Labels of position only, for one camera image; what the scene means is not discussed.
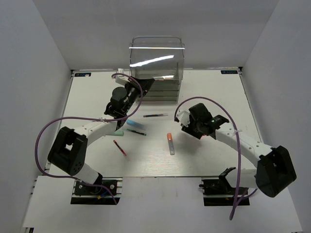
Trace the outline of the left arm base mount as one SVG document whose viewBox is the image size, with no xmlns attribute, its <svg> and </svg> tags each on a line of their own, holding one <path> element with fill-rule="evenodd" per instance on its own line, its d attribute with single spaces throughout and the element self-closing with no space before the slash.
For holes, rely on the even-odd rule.
<svg viewBox="0 0 311 233">
<path fill-rule="evenodd" d="M 103 178 L 102 187 L 91 187 L 76 181 L 71 195 L 71 204 L 76 205 L 116 205 L 119 203 L 122 193 L 123 178 Z"/>
</svg>

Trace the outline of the red gel pen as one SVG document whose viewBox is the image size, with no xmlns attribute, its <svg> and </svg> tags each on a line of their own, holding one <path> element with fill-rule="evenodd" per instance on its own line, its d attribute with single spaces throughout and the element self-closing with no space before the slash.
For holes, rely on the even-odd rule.
<svg viewBox="0 0 311 233">
<path fill-rule="evenodd" d="M 128 155 L 126 154 L 126 152 L 121 148 L 121 146 L 117 143 L 116 140 L 113 140 L 114 144 L 116 145 L 116 147 L 120 150 L 120 152 L 122 153 L 122 155 L 124 156 L 124 158 L 127 160 L 127 161 L 130 161 Z"/>
</svg>

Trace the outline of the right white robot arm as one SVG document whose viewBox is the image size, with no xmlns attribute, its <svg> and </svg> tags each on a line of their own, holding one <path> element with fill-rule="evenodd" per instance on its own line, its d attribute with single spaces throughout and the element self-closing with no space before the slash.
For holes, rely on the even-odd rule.
<svg viewBox="0 0 311 233">
<path fill-rule="evenodd" d="M 274 198 L 297 178 L 289 151 L 285 147 L 274 148 L 237 131 L 226 117 L 212 116 L 202 103 L 188 111 L 178 110 L 174 119 L 180 122 L 183 132 L 197 139 L 210 136 L 240 151 L 253 164 L 253 169 L 230 167 L 222 172 L 218 177 L 218 186 L 224 193 L 232 193 L 239 183 L 243 189 L 257 188 Z"/>
</svg>

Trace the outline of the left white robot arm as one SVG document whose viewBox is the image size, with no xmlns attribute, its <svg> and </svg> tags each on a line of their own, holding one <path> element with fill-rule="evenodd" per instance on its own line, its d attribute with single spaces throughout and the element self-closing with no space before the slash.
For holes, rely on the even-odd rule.
<svg viewBox="0 0 311 233">
<path fill-rule="evenodd" d="M 104 111 L 104 116 L 112 118 L 101 117 L 75 129 L 61 128 L 48 154 L 48 161 L 70 177 L 86 183 L 91 193 L 99 193 L 103 187 L 103 176 L 85 163 L 86 150 L 96 140 L 121 128 L 134 102 L 141 100 L 154 82 L 153 78 L 131 77 L 123 86 L 116 87 Z"/>
</svg>

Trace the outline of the green gel pen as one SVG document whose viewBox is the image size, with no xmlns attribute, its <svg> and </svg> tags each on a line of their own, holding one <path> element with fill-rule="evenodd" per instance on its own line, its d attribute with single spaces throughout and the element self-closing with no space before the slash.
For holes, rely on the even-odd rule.
<svg viewBox="0 0 311 233">
<path fill-rule="evenodd" d="M 129 131 L 129 132 L 132 132 L 132 133 L 136 133 L 136 134 L 139 134 L 139 135 L 143 135 L 143 136 L 146 136 L 146 135 L 147 135 L 146 133 L 138 132 L 138 131 L 135 131 L 135 130 L 132 130 L 132 129 L 126 129 L 126 130 Z"/>
</svg>

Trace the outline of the purple gel pen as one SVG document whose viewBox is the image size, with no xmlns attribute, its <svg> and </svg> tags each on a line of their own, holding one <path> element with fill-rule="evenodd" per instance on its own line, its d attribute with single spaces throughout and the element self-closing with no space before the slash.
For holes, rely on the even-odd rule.
<svg viewBox="0 0 311 233">
<path fill-rule="evenodd" d="M 148 117 L 167 117 L 167 116 L 168 116 L 167 113 L 143 115 L 144 118 L 148 118 Z"/>
</svg>

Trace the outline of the orange highlighter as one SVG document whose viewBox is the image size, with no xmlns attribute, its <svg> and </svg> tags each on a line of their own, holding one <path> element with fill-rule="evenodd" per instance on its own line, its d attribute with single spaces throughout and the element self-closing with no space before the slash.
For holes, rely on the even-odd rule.
<svg viewBox="0 0 311 233">
<path fill-rule="evenodd" d="M 170 155 L 175 155 L 175 149 L 174 149 L 174 144 L 173 144 L 173 137 L 172 137 L 171 133 L 167 133 L 167 140 L 168 140 Z"/>
</svg>

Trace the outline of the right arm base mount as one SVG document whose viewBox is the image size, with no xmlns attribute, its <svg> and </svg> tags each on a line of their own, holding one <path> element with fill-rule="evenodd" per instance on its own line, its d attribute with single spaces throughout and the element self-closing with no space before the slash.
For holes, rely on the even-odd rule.
<svg viewBox="0 0 311 233">
<path fill-rule="evenodd" d="M 226 180 L 228 174 L 237 171 L 235 167 L 227 168 L 218 177 L 202 178 L 199 189 L 203 191 L 205 207 L 233 206 L 236 186 Z"/>
</svg>

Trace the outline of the blue highlighter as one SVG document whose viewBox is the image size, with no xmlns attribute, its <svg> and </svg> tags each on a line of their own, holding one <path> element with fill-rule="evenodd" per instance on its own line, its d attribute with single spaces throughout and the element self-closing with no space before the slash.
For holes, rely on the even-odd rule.
<svg viewBox="0 0 311 233">
<path fill-rule="evenodd" d="M 130 120 L 130 119 L 127 119 L 126 124 L 129 125 L 129 126 L 141 129 L 141 130 L 146 130 L 146 126 L 145 125 L 140 124 L 140 123 L 138 123 L 136 121 L 133 121 L 133 120 Z"/>
</svg>

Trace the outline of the green highlighter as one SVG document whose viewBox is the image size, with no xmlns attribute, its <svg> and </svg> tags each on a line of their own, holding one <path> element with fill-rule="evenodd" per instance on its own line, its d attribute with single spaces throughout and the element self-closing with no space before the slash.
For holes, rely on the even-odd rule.
<svg viewBox="0 0 311 233">
<path fill-rule="evenodd" d="M 117 130 L 113 133 L 114 136 L 124 136 L 124 131 L 123 130 Z"/>
</svg>

